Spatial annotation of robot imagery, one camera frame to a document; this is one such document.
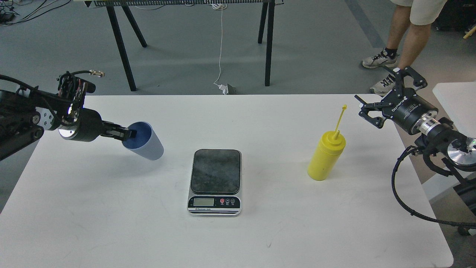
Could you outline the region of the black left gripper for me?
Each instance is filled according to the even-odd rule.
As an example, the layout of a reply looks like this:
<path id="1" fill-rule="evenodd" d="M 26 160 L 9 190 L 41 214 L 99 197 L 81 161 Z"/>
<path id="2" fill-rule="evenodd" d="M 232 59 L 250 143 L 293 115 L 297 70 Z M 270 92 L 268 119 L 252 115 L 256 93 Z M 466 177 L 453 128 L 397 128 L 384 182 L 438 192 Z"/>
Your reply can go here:
<path id="1" fill-rule="evenodd" d="M 92 109 L 83 109 L 77 124 L 62 127 L 59 135 L 70 141 L 91 142 L 99 136 L 125 141 L 129 138 L 129 129 L 109 121 L 102 121 L 100 114 Z"/>

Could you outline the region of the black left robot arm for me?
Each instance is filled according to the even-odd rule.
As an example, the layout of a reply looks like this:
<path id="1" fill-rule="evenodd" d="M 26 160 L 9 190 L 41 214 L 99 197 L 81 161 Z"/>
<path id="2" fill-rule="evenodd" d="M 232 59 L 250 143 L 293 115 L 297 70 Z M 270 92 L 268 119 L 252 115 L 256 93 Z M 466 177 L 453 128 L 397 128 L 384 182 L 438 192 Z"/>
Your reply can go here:
<path id="1" fill-rule="evenodd" d="M 58 93 L 48 93 L 2 75 L 3 81 L 19 86 L 16 92 L 1 90 L 0 119 L 0 158 L 12 156 L 28 145 L 41 139 L 45 127 L 40 124 L 42 119 L 39 108 L 49 111 L 52 130 L 70 132 L 64 139 L 80 142 L 91 142 L 99 136 L 127 141 L 135 138 L 137 132 L 119 124 L 102 120 L 100 114 L 84 107 L 86 93 L 93 93 L 96 86 L 79 78 L 79 74 L 90 74 L 103 77 L 102 71 L 76 71 L 62 74 L 58 78 Z"/>

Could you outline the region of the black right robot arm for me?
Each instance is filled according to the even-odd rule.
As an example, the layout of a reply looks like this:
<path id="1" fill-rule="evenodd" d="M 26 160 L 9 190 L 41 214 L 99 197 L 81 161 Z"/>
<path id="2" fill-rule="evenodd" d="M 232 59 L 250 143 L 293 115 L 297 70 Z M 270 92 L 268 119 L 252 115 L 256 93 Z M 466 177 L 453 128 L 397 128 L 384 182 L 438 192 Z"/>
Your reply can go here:
<path id="1" fill-rule="evenodd" d="M 426 79 L 413 68 L 395 68 L 390 73 L 395 86 L 381 101 L 370 103 L 359 96 L 356 99 L 361 103 L 359 115 L 373 126 L 381 129 L 386 120 L 391 120 L 409 135 L 420 134 L 415 145 L 400 156 L 392 175 L 396 175 L 406 156 L 420 154 L 432 171 L 457 178 L 455 191 L 475 212 L 475 180 L 460 174 L 475 171 L 475 139 L 455 130 L 451 120 L 436 119 L 438 109 L 417 94 L 417 90 L 427 87 Z"/>

